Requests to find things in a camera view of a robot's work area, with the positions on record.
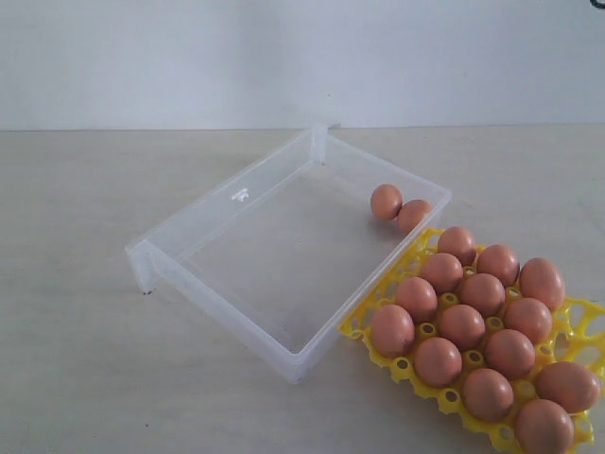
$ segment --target transparent container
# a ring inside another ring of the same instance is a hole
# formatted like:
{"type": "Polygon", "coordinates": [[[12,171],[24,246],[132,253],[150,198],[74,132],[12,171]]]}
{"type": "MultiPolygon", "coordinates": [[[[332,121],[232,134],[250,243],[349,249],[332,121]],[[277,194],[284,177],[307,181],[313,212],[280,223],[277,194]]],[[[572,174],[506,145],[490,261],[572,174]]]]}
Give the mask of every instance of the transparent container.
{"type": "Polygon", "coordinates": [[[451,192],[336,139],[300,136],[184,208],[126,250],[144,293],[159,278],[298,383],[338,327],[451,192]],[[381,183],[430,215],[408,236],[375,219],[381,183]]]}

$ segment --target countertop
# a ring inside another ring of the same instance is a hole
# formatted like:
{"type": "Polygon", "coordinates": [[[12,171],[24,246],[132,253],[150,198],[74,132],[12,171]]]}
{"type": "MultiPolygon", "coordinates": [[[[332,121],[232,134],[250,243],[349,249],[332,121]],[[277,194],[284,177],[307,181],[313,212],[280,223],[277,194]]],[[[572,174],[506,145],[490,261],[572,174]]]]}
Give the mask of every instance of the countertop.
{"type": "MultiPolygon", "coordinates": [[[[290,385],[124,246],[296,131],[0,132],[0,452],[486,453],[342,339],[290,385]]],[[[334,130],[605,304],[605,126],[334,130]]],[[[605,405],[592,411],[605,450],[605,405]]]]}

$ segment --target white wall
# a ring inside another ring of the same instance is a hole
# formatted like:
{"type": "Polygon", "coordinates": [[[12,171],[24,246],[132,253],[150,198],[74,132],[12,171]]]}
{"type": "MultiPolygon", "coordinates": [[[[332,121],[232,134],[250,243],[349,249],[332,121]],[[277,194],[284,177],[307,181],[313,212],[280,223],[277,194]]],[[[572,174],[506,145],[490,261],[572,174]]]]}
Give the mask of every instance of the white wall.
{"type": "Polygon", "coordinates": [[[0,129],[605,122],[589,0],[0,0],[0,129]]]}

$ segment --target yellow egg tray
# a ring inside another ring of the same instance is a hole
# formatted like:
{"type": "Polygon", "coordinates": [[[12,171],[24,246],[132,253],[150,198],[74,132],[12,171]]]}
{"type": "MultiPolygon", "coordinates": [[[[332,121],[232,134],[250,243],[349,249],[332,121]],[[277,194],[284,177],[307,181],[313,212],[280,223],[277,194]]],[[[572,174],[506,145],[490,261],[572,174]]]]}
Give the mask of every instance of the yellow egg tray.
{"type": "MultiPolygon", "coordinates": [[[[390,376],[395,382],[408,380],[412,384],[414,393],[418,396],[424,399],[436,398],[441,412],[446,414],[458,413],[465,428],[489,435],[493,447],[498,452],[522,453],[523,450],[514,438],[513,422],[521,407],[528,400],[536,397],[532,381],[546,364],[557,360],[577,360],[594,371],[601,378],[601,381],[605,380],[605,332],[595,334],[589,334],[588,332],[591,323],[599,316],[605,315],[605,308],[588,300],[566,298],[561,309],[553,314],[553,330],[550,337],[545,342],[535,346],[536,365],[533,370],[526,378],[511,382],[515,393],[515,401],[507,418],[497,424],[479,421],[464,408],[461,400],[461,389],[464,379],[473,369],[486,367],[481,354],[483,344],[480,344],[476,350],[463,353],[462,374],[452,386],[446,389],[435,389],[423,384],[414,372],[413,363],[416,347],[404,357],[391,359],[378,354],[370,343],[370,321],[374,310],[380,306],[394,303],[394,294],[398,284],[408,277],[418,274],[425,259],[436,252],[437,241],[442,233],[443,230],[426,229],[347,317],[340,326],[340,331],[349,338],[361,339],[369,350],[372,362],[381,367],[389,367],[390,376]],[[575,312],[578,309],[583,313],[577,322],[574,319],[575,312]],[[586,351],[592,351],[591,357],[588,360],[580,361],[580,358],[585,356],[586,351]]],[[[483,246],[478,248],[479,252],[483,249],[485,249],[483,246]]],[[[475,273],[475,267],[473,266],[464,268],[465,278],[475,273]]],[[[507,304],[522,297],[516,285],[507,288],[506,291],[507,302],[497,314],[498,316],[486,320],[488,333],[504,327],[500,316],[506,310],[507,304]]],[[[458,297],[454,293],[444,293],[440,297],[439,313],[457,303],[458,297]]],[[[416,330],[417,340],[420,341],[437,336],[437,328],[433,323],[422,323],[417,326],[416,330]]],[[[575,425],[575,437],[574,444],[568,452],[575,453],[580,444],[593,444],[595,436],[589,418],[589,411],[574,414],[571,418],[575,425]]]]}

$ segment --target brown egg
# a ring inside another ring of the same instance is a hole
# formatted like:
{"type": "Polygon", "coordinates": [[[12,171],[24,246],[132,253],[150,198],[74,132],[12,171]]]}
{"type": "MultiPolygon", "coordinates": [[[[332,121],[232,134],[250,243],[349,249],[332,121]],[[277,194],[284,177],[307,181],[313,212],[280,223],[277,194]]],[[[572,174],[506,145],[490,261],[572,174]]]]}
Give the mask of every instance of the brown egg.
{"type": "Polygon", "coordinates": [[[448,339],[428,338],[416,350],[414,369],[426,385],[445,388],[462,372],[462,356],[448,339]]]}
{"type": "Polygon", "coordinates": [[[397,215],[397,226],[404,235],[409,234],[420,224],[431,212],[431,204],[428,201],[414,200],[405,203],[397,215]]]}
{"type": "Polygon", "coordinates": [[[437,294],[422,277],[410,277],[395,290],[395,304],[405,309],[415,324],[430,322],[437,313],[437,294]]]}
{"type": "Polygon", "coordinates": [[[464,381],[462,401],[476,419],[497,423],[509,414],[514,392],[502,374],[493,369],[475,369],[464,381]]]}
{"type": "Polygon", "coordinates": [[[438,253],[450,253],[463,267],[473,265],[476,258],[475,237],[466,227],[455,225],[443,232],[437,242],[438,253]]]}
{"type": "Polygon", "coordinates": [[[542,301],[550,311],[562,306],[565,283],[557,266],[550,260],[537,257],[529,260],[519,275],[523,296],[542,301]]]}
{"type": "Polygon", "coordinates": [[[460,302],[474,307],[485,317],[495,315],[506,301],[507,294],[500,280],[491,274],[469,277],[460,290],[460,302]]]}
{"type": "Polygon", "coordinates": [[[525,334],[533,344],[544,342],[552,331],[552,316],[548,307],[534,298],[510,302],[503,322],[507,328],[525,334]]]}
{"type": "Polygon", "coordinates": [[[564,454],[574,443],[574,423],[560,405],[534,399],[519,411],[514,434],[526,454],[564,454]]]}
{"type": "Polygon", "coordinates": [[[443,311],[439,332],[453,342],[460,352],[475,348],[485,334],[485,322],[479,312],[467,305],[455,305],[443,311]]]}
{"type": "Polygon", "coordinates": [[[392,184],[381,184],[372,192],[370,206],[377,218],[392,220],[397,218],[403,200],[397,187],[392,184]]]}
{"type": "Polygon", "coordinates": [[[536,362],[536,351],[525,334],[502,329],[488,339],[485,361],[492,369],[513,381],[529,374],[536,362]]]}
{"type": "Polygon", "coordinates": [[[601,380],[590,369],[570,361],[545,365],[534,381],[536,394],[568,413],[589,410],[601,396],[601,380]]]}
{"type": "Polygon", "coordinates": [[[517,254],[502,244],[486,248],[476,261],[476,272],[497,277],[504,287],[510,287],[516,282],[519,267],[517,254]]]}
{"type": "Polygon", "coordinates": [[[435,253],[420,268],[420,277],[430,282],[438,295],[454,291],[464,277],[459,260],[450,253],[435,253]]]}
{"type": "Polygon", "coordinates": [[[386,358],[407,354],[416,338],[412,318],[398,305],[380,307],[372,317],[371,327],[370,342],[386,358]]]}

